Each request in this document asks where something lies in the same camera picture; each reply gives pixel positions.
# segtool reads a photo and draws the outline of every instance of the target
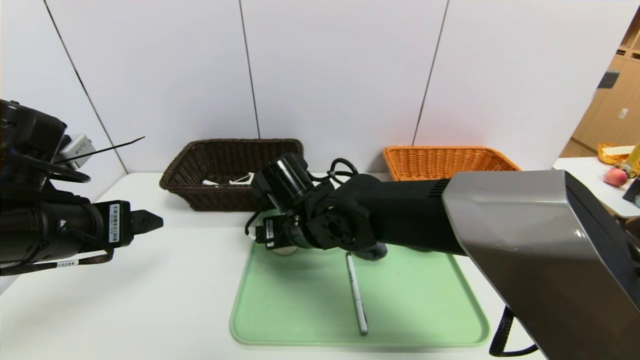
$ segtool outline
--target white table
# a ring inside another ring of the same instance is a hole
[[[640,217],[640,208],[633,202],[622,199],[631,181],[627,181],[626,185],[619,188],[602,181],[602,177],[611,165],[601,163],[598,158],[560,158],[554,163],[554,168],[571,173],[591,190],[602,204],[619,217],[624,219]]]
[[[158,187],[160,177],[125,176],[101,201],[128,200],[163,217],[162,229],[136,236],[110,263],[22,275],[0,296],[1,359],[495,359],[489,343],[397,353],[239,344],[228,324],[251,246],[243,231],[250,215],[194,212]],[[457,261],[493,336],[504,303],[471,260]],[[514,323],[507,350],[531,344]]]

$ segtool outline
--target black cable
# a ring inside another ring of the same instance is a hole
[[[88,243],[89,245],[95,247],[96,249],[100,249],[106,252],[105,255],[97,255],[97,256],[91,256],[89,258],[78,259],[78,265],[102,264],[102,263],[107,263],[113,259],[114,248],[108,245],[107,243],[100,241],[95,236],[85,234],[85,233],[82,233],[81,231],[76,231],[73,229],[66,229],[62,231],[62,234],[68,235],[77,240]],[[4,268],[0,270],[0,276],[28,274],[30,272],[48,270],[48,269],[53,269],[57,267],[58,267],[57,261],[54,261],[51,263],[18,265],[18,266],[12,266],[10,268]]]
[[[98,150],[98,151],[94,151],[94,152],[90,152],[88,154],[84,154],[84,155],[80,155],[80,156],[76,156],[75,158],[70,158],[70,159],[64,159],[64,160],[60,160],[58,162],[56,162],[56,164],[61,164],[61,163],[66,163],[69,161],[73,161],[79,158],[83,158],[85,156],[91,156],[91,155],[95,155],[95,154],[100,154],[101,152],[105,152],[105,151],[109,151],[109,150],[113,150],[113,149],[117,149],[119,147],[123,147],[123,146],[127,146],[127,145],[131,145],[134,142],[137,142],[139,140],[144,139],[146,136],[142,136],[141,138],[137,138],[135,140],[133,140],[132,142],[127,142],[127,143],[121,143],[120,145],[116,145],[116,146],[112,146],[112,147],[108,147],[106,149],[102,149],[102,150]]]
[[[338,164],[344,164],[346,165],[350,172],[348,171],[335,171],[335,167]],[[307,175],[309,176],[309,178],[313,181],[325,181],[327,179],[331,179],[333,181],[335,181],[336,183],[339,183],[340,185],[344,184],[344,181],[338,179],[336,176],[348,176],[348,177],[352,177],[355,175],[358,175],[358,169],[347,159],[343,159],[343,158],[337,158],[335,160],[333,160],[333,162],[331,162],[331,167],[329,169],[329,171],[326,172],[327,176],[324,177],[316,177],[313,176],[310,172],[307,172]]]
[[[495,357],[515,357],[531,354],[538,349],[536,344],[531,345],[528,348],[518,351],[504,351],[504,347],[507,345],[507,339],[509,338],[509,332],[511,331],[511,325],[513,324],[514,314],[510,308],[504,307],[502,313],[502,319],[498,324],[498,329],[495,331],[491,346],[489,347],[489,354]]]
[[[249,221],[246,222],[246,225],[244,225],[244,234],[249,236],[249,227],[251,226],[251,224],[253,223],[253,221],[255,221],[255,219],[258,217],[258,215],[260,215],[260,213],[262,212],[262,209],[264,208],[265,205],[265,201],[266,198],[263,197],[260,199],[260,206],[258,207],[258,210],[256,210],[256,212],[253,213],[253,215],[249,218]]]
[[[69,181],[71,183],[88,183],[91,181],[91,177],[80,171],[76,171],[60,165],[48,163],[46,161],[30,158],[29,156],[20,154],[18,152],[6,152],[4,154],[6,161],[14,161],[22,163],[24,165],[39,168],[40,170],[52,172],[49,176],[54,180]]]

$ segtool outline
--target white pen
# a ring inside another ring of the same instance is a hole
[[[360,288],[358,287],[358,279],[356,278],[356,268],[353,266],[353,257],[350,252],[347,252],[347,270],[349,271],[351,290],[353,290],[353,302],[356,305],[356,314],[358,315],[358,323],[360,324],[360,334],[366,335],[369,332],[369,328],[367,326],[367,315],[364,313],[362,297],[360,297]]]

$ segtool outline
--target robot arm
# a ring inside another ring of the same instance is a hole
[[[85,136],[67,136],[67,125],[17,102],[0,101],[0,275],[105,263],[134,235],[163,220],[131,211],[126,201],[92,204],[59,191],[50,179],[85,183],[76,169],[93,151]],[[104,255],[54,261],[103,250]]]
[[[314,186],[304,159],[287,154],[253,188],[280,212],[256,228],[268,249],[380,241],[468,256],[506,304],[492,354],[535,350],[502,353],[515,314],[549,359],[640,359],[640,256],[569,173],[395,183],[360,174],[334,190],[329,180]]]

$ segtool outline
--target red apple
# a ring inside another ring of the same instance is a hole
[[[604,174],[604,182],[616,187],[623,186],[627,183],[627,173],[618,168],[610,168],[609,171]]]

